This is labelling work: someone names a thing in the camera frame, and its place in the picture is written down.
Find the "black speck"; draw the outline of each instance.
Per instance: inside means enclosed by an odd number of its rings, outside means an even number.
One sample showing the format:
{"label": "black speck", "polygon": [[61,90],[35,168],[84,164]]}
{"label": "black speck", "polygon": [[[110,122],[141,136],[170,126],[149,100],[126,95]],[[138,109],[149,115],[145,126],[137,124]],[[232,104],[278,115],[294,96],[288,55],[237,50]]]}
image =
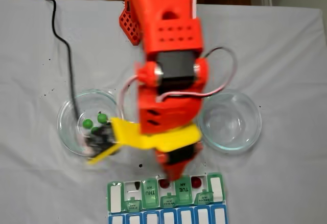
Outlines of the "black speck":
{"label": "black speck", "polygon": [[134,185],[135,185],[136,190],[138,190],[141,185],[141,182],[134,182]]}

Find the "white table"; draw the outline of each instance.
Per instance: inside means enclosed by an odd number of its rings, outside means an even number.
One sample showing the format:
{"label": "white table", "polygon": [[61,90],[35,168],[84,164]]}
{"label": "white table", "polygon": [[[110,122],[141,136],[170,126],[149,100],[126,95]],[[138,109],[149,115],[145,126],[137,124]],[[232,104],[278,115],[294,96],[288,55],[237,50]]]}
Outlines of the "white table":
{"label": "white table", "polygon": [[[67,58],[51,30],[52,8],[44,0],[0,0],[1,223],[107,223],[109,181],[162,172],[150,151],[124,148],[86,168],[62,147],[56,116],[68,98]],[[56,26],[71,43],[79,91],[119,90],[133,62],[143,59],[119,28],[122,8],[122,2],[58,0]],[[200,5],[198,15],[207,50],[218,44],[235,50],[239,71],[230,88],[260,106],[263,129],[247,154],[205,148],[186,172],[223,173],[230,223],[325,223],[321,12]]]}

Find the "pill organizer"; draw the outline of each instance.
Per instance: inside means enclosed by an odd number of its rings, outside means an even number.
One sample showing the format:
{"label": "pill organizer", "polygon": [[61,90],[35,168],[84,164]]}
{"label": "pill organizer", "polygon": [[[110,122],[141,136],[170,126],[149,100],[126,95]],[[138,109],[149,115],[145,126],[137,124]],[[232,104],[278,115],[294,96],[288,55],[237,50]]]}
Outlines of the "pill organizer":
{"label": "pill organizer", "polygon": [[228,224],[220,173],[108,184],[109,224]]}

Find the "green ball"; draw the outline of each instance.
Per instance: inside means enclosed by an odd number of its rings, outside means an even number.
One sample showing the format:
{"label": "green ball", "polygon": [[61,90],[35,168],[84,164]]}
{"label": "green ball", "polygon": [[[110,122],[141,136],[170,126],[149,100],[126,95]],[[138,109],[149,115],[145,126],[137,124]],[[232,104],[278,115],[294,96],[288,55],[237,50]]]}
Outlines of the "green ball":
{"label": "green ball", "polygon": [[99,128],[99,127],[93,127],[93,128],[91,129],[91,133],[94,133],[98,128]]}
{"label": "green ball", "polygon": [[92,122],[91,119],[85,119],[83,121],[83,127],[84,128],[92,128],[92,126],[93,126],[93,122]]}
{"label": "green ball", "polygon": [[108,117],[104,113],[98,114],[98,122],[99,123],[103,123],[103,124],[107,123],[107,119],[108,119]]}

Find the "clear glass bowl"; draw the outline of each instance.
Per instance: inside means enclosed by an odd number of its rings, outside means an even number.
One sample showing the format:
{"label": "clear glass bowl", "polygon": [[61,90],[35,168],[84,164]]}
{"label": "clear glass bowl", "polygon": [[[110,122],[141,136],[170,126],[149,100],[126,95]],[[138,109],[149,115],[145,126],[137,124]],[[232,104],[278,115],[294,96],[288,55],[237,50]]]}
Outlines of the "clear glass bowl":
{"label": "clear glass bowl", "polygon": [[83,147],[78,143],[78,136],[87,136],[89,129],[84,129],[84,119],[91,119],[94,126],[101,126],[98,122],[98,113],[105,113],[108,118],[117,117],[116,102],[113,94],[99,90],[90,89],[76,95],[80,117],[78,126],[73,113],[71,100],[66,101],[58,113],[58,133],[62,143],[73,153],[85,155]]}
{"label": "clear glass bowl", "polygon": [[224,90],[203,100],[197,117],[203,140],[223,153],[241,153],[255,144],[261,132],[261,115],[245,94]]}

